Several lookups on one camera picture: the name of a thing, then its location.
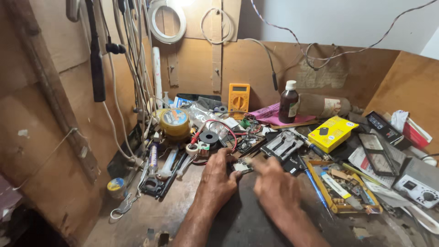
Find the wooden workbench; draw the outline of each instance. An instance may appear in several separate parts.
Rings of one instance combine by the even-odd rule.
[[[190,165],[182,179],[174,182],[163,201],[144,195],[119,220],[109,217],[110,211],[117,208],[119,202],[108,199],[84,246],[154,247],[157,246],[160,233],[169,233],[172,240],[192,204],[203,169],[204,166]],[[140,174],[137,174],[130,189],[133,194],[139,179]],[[259,206],[253,192],[255,179],[255,172],[242,176],[238,182],[238,192],[216,217],[207,246],[292,246]],[[403,239],[410,238],[415,246],[424,245],[410,219],[396,219],[386,212],[382,215],[339,215],[334,216],[333,222],[319,202],[307,176],[300,174],[298,179],[302,209],[308,213],[331,246],[410,246],[404,243],[401,236]],[[354,228],[364,228],[370,236],[359,240],[353,233]]]

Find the plastic bag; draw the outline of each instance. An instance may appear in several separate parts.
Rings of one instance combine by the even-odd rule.
[[[193,102],[190,106],[185,107],[184,109],[189,113],[191,120],[198,128],[200,128],[204,122],[210,119],[222,122],[221,119],[215,116],[214,113],[207,110],[197,102]],[[224,125],[215,122],[213,123],[208,122],[204,130],[206,129],[217,133],[219,138],[221,139],[224,139],[227,136],[227,133],[229,132],[228,129],[224,127]]]

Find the brown glass bottle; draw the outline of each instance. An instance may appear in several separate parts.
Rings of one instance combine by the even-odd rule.
[[[299,94],[295,89],[296,81],[289,80],[285,86],[285,91],[281,94],[279,121],[284,124],[291,124],[296,118],[297,108],[299,107]]]

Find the black earphone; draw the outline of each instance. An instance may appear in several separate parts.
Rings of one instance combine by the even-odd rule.
[[[105,44],[105,50],[113,54],[124,54],[126,48],[123,44],[115,44],[111,42],[111,37],[108,36],[108,43]]]

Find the multimeter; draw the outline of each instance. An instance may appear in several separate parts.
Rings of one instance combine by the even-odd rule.
[[[250,84],[230,83],[229,84],[229,112],[240,111],[248,113],[248,98],[250,96]],[[234,119],[244,118],[243,113],[233,113]]]

